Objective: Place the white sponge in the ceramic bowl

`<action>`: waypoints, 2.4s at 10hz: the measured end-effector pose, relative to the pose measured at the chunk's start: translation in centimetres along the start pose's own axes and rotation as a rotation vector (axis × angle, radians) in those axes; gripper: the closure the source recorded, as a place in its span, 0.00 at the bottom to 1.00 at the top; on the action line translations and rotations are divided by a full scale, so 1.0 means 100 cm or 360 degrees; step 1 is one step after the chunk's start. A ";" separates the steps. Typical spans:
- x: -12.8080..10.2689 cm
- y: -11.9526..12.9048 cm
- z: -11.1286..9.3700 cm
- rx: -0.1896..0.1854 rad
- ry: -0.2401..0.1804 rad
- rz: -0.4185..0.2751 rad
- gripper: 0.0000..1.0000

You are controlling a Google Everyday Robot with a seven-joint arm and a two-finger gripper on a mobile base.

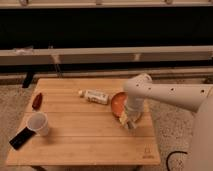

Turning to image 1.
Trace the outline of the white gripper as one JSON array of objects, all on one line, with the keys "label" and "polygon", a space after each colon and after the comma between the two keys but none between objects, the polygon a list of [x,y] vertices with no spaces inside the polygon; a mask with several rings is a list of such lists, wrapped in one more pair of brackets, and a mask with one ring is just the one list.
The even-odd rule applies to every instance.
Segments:
[{"label": "white gripper", "polygon": [[136,122],[143,112],[143,99],[128,96],[124,103],[124,111],[127,116],[125,127],[127,129],[135,129]]}]

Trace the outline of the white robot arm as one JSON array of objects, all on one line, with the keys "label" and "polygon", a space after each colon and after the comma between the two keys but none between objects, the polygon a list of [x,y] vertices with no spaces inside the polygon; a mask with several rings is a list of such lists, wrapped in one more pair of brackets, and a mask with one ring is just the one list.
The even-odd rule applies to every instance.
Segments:
[{"label": "white robot arm", "polygon": [[213,84],[155,84],[148,74],[128,79],[124,111],[132,120],[144,99],[153,99],[195,112],[193,136],[183,171],[213,171]]}]

